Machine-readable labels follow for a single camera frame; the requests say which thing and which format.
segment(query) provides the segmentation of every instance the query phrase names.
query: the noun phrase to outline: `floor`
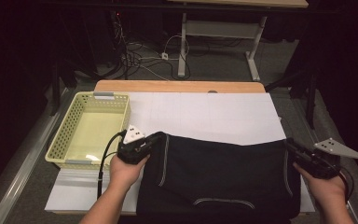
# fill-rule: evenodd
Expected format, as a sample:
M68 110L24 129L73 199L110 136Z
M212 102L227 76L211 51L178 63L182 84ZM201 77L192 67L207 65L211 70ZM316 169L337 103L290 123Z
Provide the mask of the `floor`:
M238 39L202 39L194 38L190 43L187 55L187 80L213 81L252 81L243 56L244 50L249 48L249 40ZM162 61L155 58L160 52L143 42L128 43L131 51L129 79L169 79L176 78L177 61ZM261 83L268 85L282 77L285 67L296 49L296 41L292 43L261 43L255 55L255 62ZM177 58L177 45L167 43L167 52L171 59ZM107 68L99 66L100 72ZM51 116L52 102L46 108L34 128L24 140L21 148L7 165L0 177L0 223L75 223L82 215L56 215L44 211L49 192L54 184L58 169L44 160L46 145L51 140L54 129L60 123L65 107L77 91L92 91L95 81L90 81L81 72L77 72L78 85L75 89L62 87L62 108L55 116ZM325 110L322 97L318 94L315 107L315 130L311 130L304 120L304 101L290 99L288 89L278 88L271 92L277 112L282 117L282 126L288 136L302 139L306 145L311 145L326 137L340 139L334 122ZM358 169L353 161L343 160L351 167L355 181L358 183ZM358 223L358 189L351 200L351 213ZM316 223L318 214L306 214L292 220L292 223Z

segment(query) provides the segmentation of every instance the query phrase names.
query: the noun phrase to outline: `hand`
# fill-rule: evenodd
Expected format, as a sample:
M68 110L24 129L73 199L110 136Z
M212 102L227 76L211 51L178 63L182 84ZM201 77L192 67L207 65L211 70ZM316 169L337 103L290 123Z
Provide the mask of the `hand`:
M127 164L118 156L110 161L110 182L109 186L120 185L123 189L130 189L131 185L139 178L142 167L144 167L149 156L145 157L138 164Z
M319 179L310 175L297 163L294 163L294 166L304 176L304 178L308 180L310 192L318 203L324 205L326 201L333 197L345 200L345 185L340 177L336 176L331 179Z
M322 208L321 223L353 223L346 207L345 185L340 177L315 178L297 163L293 165L308 180L310 193Z

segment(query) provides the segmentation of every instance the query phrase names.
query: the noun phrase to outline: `gray floor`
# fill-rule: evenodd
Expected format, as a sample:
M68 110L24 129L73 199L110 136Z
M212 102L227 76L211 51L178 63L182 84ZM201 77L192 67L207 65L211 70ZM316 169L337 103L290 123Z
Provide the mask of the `gray floor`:
M231 45L233 42L224 39L214 39L213 41L219 44L212 44L211 42L209 49L205 47L205 44L190 43L187 64L190 68L191 77L188 80L252 81L247 63L243 57L245 49L250 48L251 43L241 41L238 45L236 43L234 47L224 47L223 44ZM136 46L139 47L136 44L129 46L129 48L136 49L135 52L142 55L142 57L157 57L157 53L153 50L145 47L139 49ZM296 42L260 44L255 56L255 62L261 83L267 85L282 77L295 48ZM167 52L169 52L170 58L178 57L171 45L169 45L168 49ZM175 74L177 62L170 62L172 63L172 69L170 65L160 63L148 67L149 70L140 68L136 73L130 75L130 79L165 78L172 80L171 71L173 70L173 74ZM143 66L148 66L149 64L151 63L142 63ZM95 86L95 82L89 82L86 78L80 77L78 81L77 88L63 92L62 99L66 99L66 103L70 101L75 92L92 91ZM316 97L315 130L311 130L304 120L304 100L290 99L288 90L285 88L272 91L271 96L279 116L282 117L282 126L287 136L293 136L306 146L311 146L314 142L324 140L327 137L333 137L342 142L319 93ZM65 101L62 102L63 108L61 111L63 112L61 114L51 117L49 115L51 110L50 102L45 113L30 131L28 137L0 176L0 209L4 208L4 210L8 211L7 214L0 213L0 223L77 223L82 218L82 215L56 215L44 211L49 193L59 172L54 165L44 159L46 142L48 142L48 135L60 123L66 103ZM23 164L28 164L28 168L25 171L22 169ZM352 160L343 160L343 164L351 171L355 179L356 188L351 197L351 208L354 211L353 218L355 223L358 223L358 168ZM26 185L24 185L24 188L20 188L21 194L16 194L18 197L7 199L5 198L6 195L10 197L13 195L11 194L12 192L8 191L8 187L12 183L18 183L17 174L19 170L23 173L28 172L30 174L29 178L22 179L21 183L26 183ZM10 200L13 202L13 206L1 203L10 202ZM312 213L296 217L292 220L292 223L318 223L318 220L318 213Z

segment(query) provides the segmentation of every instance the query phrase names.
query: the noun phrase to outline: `yellow plastic basket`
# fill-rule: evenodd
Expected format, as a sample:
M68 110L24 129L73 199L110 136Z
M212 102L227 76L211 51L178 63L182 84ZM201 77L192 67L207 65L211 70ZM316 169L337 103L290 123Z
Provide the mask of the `yellow plastic basket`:
M48 148L45 159L60 168L99 169L103 152L113 135L128 128L127 94L82 91L76 94ZM108 153L115 152L119 137Z

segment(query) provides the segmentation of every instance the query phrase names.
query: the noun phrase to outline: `black controller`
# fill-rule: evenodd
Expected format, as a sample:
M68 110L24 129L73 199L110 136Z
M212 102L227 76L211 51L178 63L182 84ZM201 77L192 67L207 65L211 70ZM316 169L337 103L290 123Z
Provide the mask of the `black controller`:
M150 153L152 145L157 143L158 140L159 136L152 134L128 144L121 141L118 144L117 156L128 164L138 164Z
M285 140L288 151L295 155L295 161L315 178L330 179L341 170L340 156L358 159L358 152L327 139L314 145L314 149L297 144L292 138Z

